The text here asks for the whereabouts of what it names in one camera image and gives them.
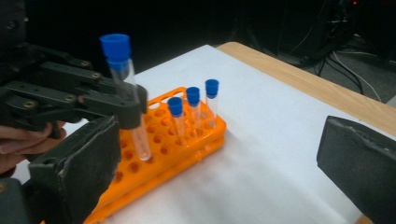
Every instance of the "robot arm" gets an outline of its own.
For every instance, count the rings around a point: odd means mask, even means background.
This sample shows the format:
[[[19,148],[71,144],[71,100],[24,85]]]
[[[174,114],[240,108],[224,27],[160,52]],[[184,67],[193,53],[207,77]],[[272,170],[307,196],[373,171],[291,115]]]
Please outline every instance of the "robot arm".
[[[26,43],[23,1],[0,1],[0,125],[41,131],[56,120],[90,121],[32,161],[22,186],[0,178],[2,222],[82,223],[117,169],[119,129],[137,127],[146,112],[146,90],[133,92],[121,98],[89,62]]]

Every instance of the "white table surface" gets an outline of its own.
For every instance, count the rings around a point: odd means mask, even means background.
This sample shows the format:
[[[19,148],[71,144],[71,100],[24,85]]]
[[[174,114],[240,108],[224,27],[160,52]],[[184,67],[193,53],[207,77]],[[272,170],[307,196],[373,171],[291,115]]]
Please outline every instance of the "white table surface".
[[[105,223],[337,224],[361,216],[316,161],[327,116],[357,119],[209,46],[135,76],[150,99],[196,86],[204,100],[209,78],[220,83],[223,148]]]

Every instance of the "black equipment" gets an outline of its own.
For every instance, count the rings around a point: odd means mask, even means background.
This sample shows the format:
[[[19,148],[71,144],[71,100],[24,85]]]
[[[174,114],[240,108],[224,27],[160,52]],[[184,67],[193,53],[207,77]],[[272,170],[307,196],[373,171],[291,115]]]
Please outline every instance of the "black equipment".
[[[396,142],[357,122],[328,117],[318,167],[374,223],[396,223]]]
[[[41,131],[49,122],[58,138],[56,120],[90,122],[33,160],[23,186],[0,179],[0,222],[81,223],[110,184],[119,129],[140,124],[147,91],[138,86],[136,97],[119,97],[90,62],[26,43],[24,22],[22,0],[0,1],[0,125]]]

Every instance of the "table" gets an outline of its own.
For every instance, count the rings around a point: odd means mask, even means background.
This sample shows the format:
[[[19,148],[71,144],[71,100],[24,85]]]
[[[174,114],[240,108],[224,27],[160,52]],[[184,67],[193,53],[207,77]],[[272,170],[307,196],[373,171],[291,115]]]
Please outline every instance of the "table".
[[[105,223],[333,224],[361,217],[317,167],[324,121],[355,120],[396,139],[396,109],[237,43],[202,46],[135,77],[149,98],[180,86],[203,90],[208,78],[220,82],[224,147]]]

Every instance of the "metal screw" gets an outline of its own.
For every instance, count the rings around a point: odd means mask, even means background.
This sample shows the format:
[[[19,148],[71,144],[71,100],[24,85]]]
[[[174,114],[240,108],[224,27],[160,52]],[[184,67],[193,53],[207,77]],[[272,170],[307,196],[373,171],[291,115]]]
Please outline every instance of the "metal screw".
[[[9,31],[15,30],[18,27],[18,21],[9,21],[7,24],[7,29]]]
[[[35,102],[33,102],[33,101],[26,101],[26,102],[23,104],[23,106],[26,107],[26,108],[32,108],[32,107],[35,107]]]
[[[3,193],[7,189],[7,184],[6,183],[0,183],[0,193]]]
[[[66,96],[64,97],[64,99],[65,99],[67,102],[73,102],[73,101],[75,100],[75,97],[74,97],[73,95],[66,95]]]
[[[95,78],[95,79],[97,79],[97,78],[100,77],[100,74],[99,74],[99,73],[93,73],[93,74],[92,74],[92,77]]]
[[[88,64],[89,63],[87,61],[83,61],[83,62],[80,63],[81,66],[88,66]]]

